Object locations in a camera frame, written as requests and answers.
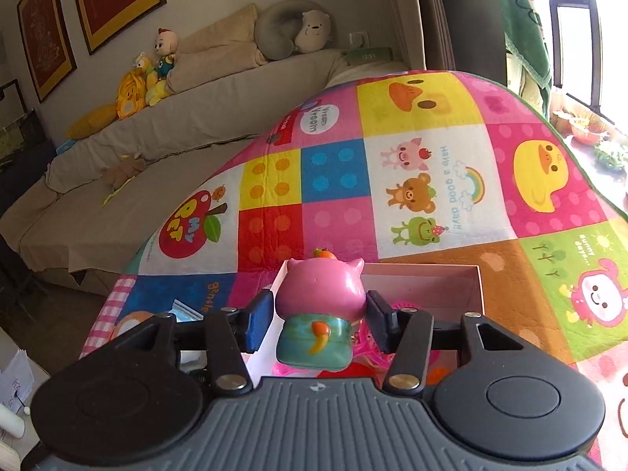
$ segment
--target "cartoon apple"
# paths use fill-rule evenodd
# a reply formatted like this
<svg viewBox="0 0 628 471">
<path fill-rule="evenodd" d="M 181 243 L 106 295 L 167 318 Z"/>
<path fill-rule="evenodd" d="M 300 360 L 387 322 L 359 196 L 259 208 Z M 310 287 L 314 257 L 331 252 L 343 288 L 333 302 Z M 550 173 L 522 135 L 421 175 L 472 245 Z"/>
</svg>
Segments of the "cartoon apple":
<svg viewBox="0 0 628 471">
<path fill-rule="evenodd" d="M 222 203 L 211 210 L 210 206 L 212 199 L 221 199 L 224 194 L 224 186 L 217 188 L 213 195 L 205 190 L 199 191 L 168 218 L 159 233 L 159 248 L 164 255 L 184 259 L 199 251 L 206 240 L 218 242 L 221 223 L 216 214 L 227 212 L 227 204 Z"/>
</svg>

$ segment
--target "wall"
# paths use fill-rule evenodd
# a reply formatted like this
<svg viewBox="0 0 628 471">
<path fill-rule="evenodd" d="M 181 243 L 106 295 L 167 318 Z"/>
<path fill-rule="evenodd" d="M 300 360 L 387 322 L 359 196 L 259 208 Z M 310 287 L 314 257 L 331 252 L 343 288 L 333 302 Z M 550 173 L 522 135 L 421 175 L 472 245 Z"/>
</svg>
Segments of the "wall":
<svg viewBox="0 0 628 471">
<path fill-rule="evenodd" d="M 77 70 L 39 104 L 22 46 L 16 7 L 19 0 L 0 0 L 0 31 L 11 72 L 20 80 L 26 103 L 35 107 L 52 140 L 64 141 L 68 126 L 86 111 L 115 99 L 118 82 L 140 51 L 151 51 L 156 30 L 170 28 L 180 37 L 241 8 L 249 2 L 261 9 L 280 0 L 168 0 L 90 56 L 75 0 L 61 0 Z M 399 41 L 390 0 L 314 0 L 335 21 L 334 45 L 349 46 L 349 33 L 368 31 L 372 46 L 390 46 L 399 56 Z"/>
<path fill-rule="evenodd" d="M 11 70 L 9 69 L 9 65 L 4 63 L 0 63 L 0 86 L 4 83 L 8 83 L 13 79 L 13 75 L 11 74 Z"/>
</svg>

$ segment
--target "cartoon duck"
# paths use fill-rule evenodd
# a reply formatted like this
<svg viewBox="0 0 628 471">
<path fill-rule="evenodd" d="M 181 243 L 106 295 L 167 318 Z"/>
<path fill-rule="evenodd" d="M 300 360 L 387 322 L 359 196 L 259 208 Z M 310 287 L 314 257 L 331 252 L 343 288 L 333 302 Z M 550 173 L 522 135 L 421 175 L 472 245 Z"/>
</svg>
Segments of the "cartoon duck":
<svg viewBox="0 0 628 471">
<path fill-rule="evenodd" d="M 554 212 L 550 195 L 565 187 L 569 170 L 557 146 L 528 140 L 514 152 L 514 182 L 523 201 L 537 212 Z"/>
</svg>

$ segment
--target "window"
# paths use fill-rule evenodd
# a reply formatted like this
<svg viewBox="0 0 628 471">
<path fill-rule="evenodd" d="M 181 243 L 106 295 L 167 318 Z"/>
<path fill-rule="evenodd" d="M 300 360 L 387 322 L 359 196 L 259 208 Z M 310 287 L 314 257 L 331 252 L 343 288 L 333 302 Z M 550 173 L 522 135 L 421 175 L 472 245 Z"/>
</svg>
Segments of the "window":
<svg viewBox="0 0 628 471">
<path fill-rule="evenodd" d="M 628 133 L 628 0 L 597 0 L 602 27 L 601 111 Z"/>
<path fill-rule="evenodd" d="M 588 9 L 558 7 L 563 61 L 563 89 L 591 105 L 593 52 Z"/>
<path fill-rule="evenodd" d="M 596 0 L 536 0 L 554 85 L 601 114 L 602 31 Z"/>
</svg>

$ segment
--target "rainbow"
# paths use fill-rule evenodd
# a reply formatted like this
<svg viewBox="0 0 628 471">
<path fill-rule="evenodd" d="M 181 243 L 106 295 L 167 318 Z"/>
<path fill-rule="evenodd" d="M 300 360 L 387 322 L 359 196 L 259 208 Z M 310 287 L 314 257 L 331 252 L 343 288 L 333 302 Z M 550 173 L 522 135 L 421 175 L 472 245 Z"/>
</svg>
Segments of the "rainbow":
<svg viewBox="0 0 628 471">
<path fill-rule="evenodd" d="M 479 174 L 477 170 L 467 166 L 467 177 L 471 179 L 473 185 L 475 186 L 475 191 L 473 192 L 473 204 L 478 204 L 484 198 L 484 194 L 486 193 L 486 186 L 484 185 L 484 179 Z"/>
</svg>

